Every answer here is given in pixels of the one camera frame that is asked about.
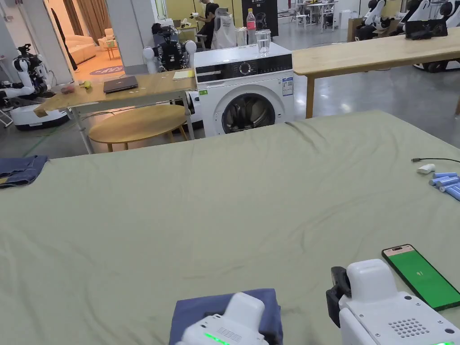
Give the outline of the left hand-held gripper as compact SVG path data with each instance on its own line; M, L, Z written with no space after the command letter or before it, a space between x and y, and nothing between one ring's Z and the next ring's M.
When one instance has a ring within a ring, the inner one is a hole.
M187 327L177 345L265 345L259 332L264 303L248 294L232 296L223 315L213 314Z

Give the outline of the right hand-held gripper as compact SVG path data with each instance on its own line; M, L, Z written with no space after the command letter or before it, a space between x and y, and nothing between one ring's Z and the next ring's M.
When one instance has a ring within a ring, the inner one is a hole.
M398 291L380 259L331 268L328 314L343 345L457 345L459 329L420 298Z

